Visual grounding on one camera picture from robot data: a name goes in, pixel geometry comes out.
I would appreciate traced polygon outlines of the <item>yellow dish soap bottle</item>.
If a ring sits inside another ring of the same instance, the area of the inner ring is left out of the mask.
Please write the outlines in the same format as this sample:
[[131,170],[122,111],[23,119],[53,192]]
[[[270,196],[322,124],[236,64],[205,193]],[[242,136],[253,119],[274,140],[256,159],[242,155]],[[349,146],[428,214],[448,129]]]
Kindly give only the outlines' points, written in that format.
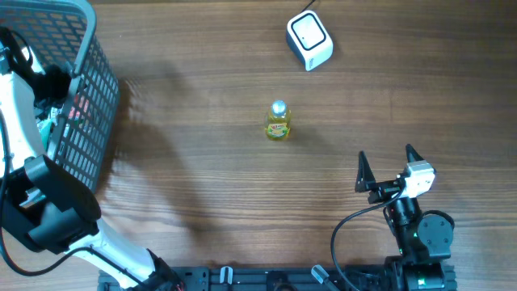
[[266,136],[274,141],[280,141],[288,137],[291,130],[292,113],[283,100],[274,101],[268,108],[264,131]]

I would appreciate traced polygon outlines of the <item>green 3M product package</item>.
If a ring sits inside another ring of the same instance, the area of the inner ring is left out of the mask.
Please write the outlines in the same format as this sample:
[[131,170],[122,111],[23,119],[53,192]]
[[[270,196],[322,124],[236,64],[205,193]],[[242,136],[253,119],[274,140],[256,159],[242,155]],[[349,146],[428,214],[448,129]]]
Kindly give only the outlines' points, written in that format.
[[57,117],[61,113],[60,108],[51,108],[48,115],[37,122],[37,128],[41,135],[44,150],[48,149],[53,128],[57,126]]

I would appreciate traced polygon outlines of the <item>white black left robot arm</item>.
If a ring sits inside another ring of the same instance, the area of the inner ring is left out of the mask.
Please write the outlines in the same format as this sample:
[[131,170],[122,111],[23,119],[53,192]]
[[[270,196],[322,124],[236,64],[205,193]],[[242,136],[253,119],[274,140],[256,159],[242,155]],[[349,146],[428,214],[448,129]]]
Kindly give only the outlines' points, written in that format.
[[1,232],[60,261],[77,256],[123,290],[182,290],[152,251],[102,218],[95,188],[120,93],[93,34],[58,29],[48,51],[73,64],[39,62],[36,42],[1,29]]

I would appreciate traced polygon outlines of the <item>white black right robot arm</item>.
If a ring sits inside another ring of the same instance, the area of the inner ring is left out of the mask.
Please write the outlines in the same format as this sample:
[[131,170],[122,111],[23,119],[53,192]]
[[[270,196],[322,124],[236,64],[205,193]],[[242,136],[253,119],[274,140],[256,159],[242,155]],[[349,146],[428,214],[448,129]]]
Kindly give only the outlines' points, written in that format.
[[383,215],[400,254],[382,265],[348,267],[360,288],[368,290],[456,290],[456,273],[445,263],[451,257],[455,222],[439,210],[422,211],[417,197],[428,192],[436,170],[406,146],[407,164],[393,180],[377,182],[366,154],[359,153],[355,190],[368,192],[368,203],[384,203]]

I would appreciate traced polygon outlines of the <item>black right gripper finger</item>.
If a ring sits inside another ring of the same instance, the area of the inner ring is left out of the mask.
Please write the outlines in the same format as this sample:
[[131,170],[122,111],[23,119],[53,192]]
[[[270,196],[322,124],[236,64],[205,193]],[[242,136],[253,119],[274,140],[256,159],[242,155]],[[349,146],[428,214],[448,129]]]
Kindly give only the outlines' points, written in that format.
[[370,192],[374,188],[376,188],[375,176],[369,166],[365,152],[360,151],[355,192]]
[[406,157],[408,162],[421,162],[424,160],[411,144],[406,145]]

